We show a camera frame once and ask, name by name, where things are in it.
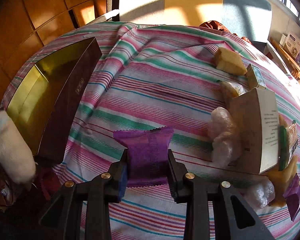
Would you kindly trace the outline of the striped bed sheet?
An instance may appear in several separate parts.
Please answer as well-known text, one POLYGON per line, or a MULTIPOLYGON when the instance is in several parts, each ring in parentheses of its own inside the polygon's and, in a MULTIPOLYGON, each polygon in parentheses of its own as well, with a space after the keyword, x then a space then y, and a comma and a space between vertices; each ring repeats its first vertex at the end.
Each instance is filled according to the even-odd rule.
POLYGON ((220 168, 206 161, 210 154, 207 123, 224 106, 221 80, 247 87, 245 77, 217 70, 213 55, 219 47, 239 53, 245 65, 257 65, 266 86, 275 93, 279 113, 296 121, 299 144, 296 171, 300 177, 300 85, 249 43, 229 33, 199 27, 104 22, 71 31, 43 47, 17 72, 1 102, 6 108, 30 68, 69 44, 93 37, 102 56, 80 101, 65 157, 54 168, 61 182, 81 183, 118 161, 123 147, 113 138, 122 129, 150 130, 170 126, 170 148, 177 161, 208 181, 228 180, 238 189, 257 182, 258 175, 220 168))

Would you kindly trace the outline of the clear white bun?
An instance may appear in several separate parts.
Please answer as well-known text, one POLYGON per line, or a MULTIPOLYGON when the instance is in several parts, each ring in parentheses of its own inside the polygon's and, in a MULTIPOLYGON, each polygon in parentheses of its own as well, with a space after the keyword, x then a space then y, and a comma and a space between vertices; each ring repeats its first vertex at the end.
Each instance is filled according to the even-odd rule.
POLYGON ((239 129, 229 111, 217 107, 211 112, 207 132, 212 140, 212 161, 220 167, 227 167, 242 155, 239 129))

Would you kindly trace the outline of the wooden wardrobe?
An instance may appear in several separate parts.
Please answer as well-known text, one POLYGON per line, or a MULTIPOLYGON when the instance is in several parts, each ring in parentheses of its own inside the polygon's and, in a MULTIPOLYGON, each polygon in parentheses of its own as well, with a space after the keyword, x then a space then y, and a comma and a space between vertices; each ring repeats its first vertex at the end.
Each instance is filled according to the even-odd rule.
POLYGON ((0 0, 0 103, 34 53, 104 13, 106 0, 0 0))

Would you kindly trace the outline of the white fluffy roll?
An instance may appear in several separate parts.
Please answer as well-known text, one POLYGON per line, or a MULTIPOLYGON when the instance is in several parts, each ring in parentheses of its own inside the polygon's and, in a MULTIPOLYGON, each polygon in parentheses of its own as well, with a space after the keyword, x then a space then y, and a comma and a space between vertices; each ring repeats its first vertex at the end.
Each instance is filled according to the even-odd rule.
POLYGON ((6 111, 0 111, 0 165, 16 184, 30 183, 36 174, 32 151, 6 111))

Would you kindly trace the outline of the white product box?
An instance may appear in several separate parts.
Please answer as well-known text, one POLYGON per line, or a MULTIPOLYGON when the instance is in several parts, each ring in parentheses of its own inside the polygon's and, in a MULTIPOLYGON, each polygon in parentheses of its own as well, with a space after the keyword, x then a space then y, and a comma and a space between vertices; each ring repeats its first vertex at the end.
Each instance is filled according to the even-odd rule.
POLYGON ((298 37, 298 35, 294 32, 289 32, 283 45, 283 49, 293 59, 296 59, 300 52, 300 37, 298 37))

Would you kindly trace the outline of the green yellow snack packet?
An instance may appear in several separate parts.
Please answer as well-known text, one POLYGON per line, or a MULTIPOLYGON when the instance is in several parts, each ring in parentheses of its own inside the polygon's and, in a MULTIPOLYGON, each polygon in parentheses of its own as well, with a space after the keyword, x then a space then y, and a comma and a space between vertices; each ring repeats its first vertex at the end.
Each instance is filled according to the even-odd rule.
POLYGON ((279 171, 282 171, 289 165, 292 156, 298 146, 298 132, 296 121, 293 120, 292 124, 288 127, 280 126, 279 136, 279 171))

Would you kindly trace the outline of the white paper box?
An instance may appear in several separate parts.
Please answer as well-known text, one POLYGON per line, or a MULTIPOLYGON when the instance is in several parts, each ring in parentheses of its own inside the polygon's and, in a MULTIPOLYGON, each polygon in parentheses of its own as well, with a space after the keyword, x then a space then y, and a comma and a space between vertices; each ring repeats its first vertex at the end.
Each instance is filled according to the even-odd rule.
POLYGON ((237 167, 262 174, 279 162, 279 114, 275 93, 254 88, 233 98, 229 112, 239 129, 243 153, 237 167))

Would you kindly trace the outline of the rust red cloth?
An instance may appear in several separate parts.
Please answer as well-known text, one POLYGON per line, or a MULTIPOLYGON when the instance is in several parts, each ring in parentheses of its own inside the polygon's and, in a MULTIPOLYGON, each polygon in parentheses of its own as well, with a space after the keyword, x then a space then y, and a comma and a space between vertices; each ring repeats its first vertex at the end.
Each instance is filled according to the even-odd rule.
POLYGON ((207 21, 202 23, 199 27, 203 28, 205 31, 209 31, 214 34, 218 34, 218 35, 230 34, 232 36, 239 38, 239 36, 236 33, 230 32, 228 28, 226 28, 223 24, 221 24, 218 21, 214 21, 214 20, 207 21))

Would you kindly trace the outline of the small green tea box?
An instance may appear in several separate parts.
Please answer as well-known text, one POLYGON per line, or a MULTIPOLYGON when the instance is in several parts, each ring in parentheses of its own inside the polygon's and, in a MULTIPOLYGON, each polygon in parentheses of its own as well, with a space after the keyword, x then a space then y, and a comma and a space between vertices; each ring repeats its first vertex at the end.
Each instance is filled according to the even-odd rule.
POLYGON ((264 79, 262 77, 262 73, 257 66, 249 64, 247 67, 246 77, 247 77, 248 86, 250 89, 253 89, 253 88, 266 89, 267 88, 266 84, 264 82, 264 79))

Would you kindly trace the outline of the purple snack packet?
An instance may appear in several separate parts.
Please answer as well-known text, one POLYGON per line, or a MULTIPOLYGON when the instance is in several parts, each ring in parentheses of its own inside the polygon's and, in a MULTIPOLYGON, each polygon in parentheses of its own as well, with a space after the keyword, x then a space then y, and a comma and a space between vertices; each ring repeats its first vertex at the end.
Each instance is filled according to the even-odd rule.
POLYGON ((171 127, 113 132, 114 139, 127 149, 128 187, 167 184, 168 149, 173 135, 171 127))
POLYGON ((300 212, 300 178, 296 173, 290 185, 283 194, 291 221, 294 221, 300 212))

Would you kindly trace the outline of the yellow cake slice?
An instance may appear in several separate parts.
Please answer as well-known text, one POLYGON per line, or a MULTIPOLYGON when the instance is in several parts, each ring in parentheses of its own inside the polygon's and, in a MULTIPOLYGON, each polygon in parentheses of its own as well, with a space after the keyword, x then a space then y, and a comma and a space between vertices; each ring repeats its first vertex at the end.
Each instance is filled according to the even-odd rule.
POLYGON ((213 57, 218 70, 232 75, 243 76, 247 73, 240 55, 234 51, 219 47, 213 57))

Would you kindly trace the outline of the wooden side table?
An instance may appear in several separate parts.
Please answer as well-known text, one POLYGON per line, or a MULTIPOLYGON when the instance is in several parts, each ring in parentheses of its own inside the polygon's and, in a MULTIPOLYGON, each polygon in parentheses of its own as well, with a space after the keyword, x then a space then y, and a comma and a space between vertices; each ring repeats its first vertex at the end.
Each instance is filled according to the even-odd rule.
POLYGON ((285 64, 290 70, 291 75, 300 81, 300 67, 294 61, 294 59, 280 46, 280 44, 275 41, 272 37, 270 38, 271 45, 277 50, 278 54, 281 56, 285 64))

